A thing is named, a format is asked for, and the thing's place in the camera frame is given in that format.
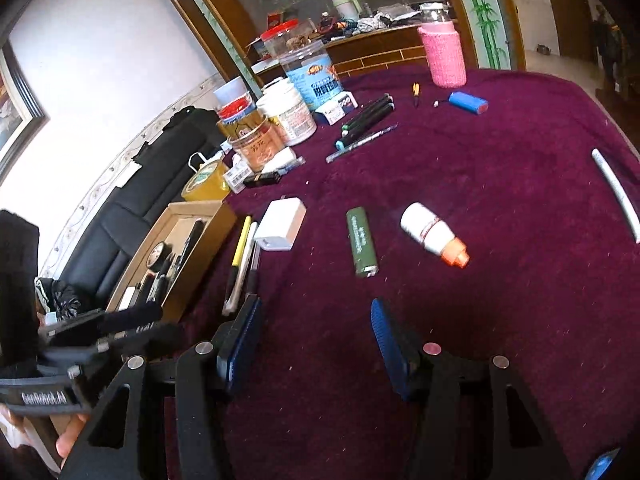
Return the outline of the left hand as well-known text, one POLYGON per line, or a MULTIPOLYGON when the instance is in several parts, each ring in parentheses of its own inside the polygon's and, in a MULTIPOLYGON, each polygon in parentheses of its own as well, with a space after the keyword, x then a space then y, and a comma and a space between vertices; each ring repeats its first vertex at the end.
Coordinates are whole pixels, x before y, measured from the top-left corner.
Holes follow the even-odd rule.
POLYGON ((33 450, 44 466, 58 474, 89 418, 90 415, 85 413, 46 417, 44 421, 53 425, 53 448, 47 448, 44 430, 36 428, 34 418, 14 414, 2 404, 1 437, 11 450, 33 450))

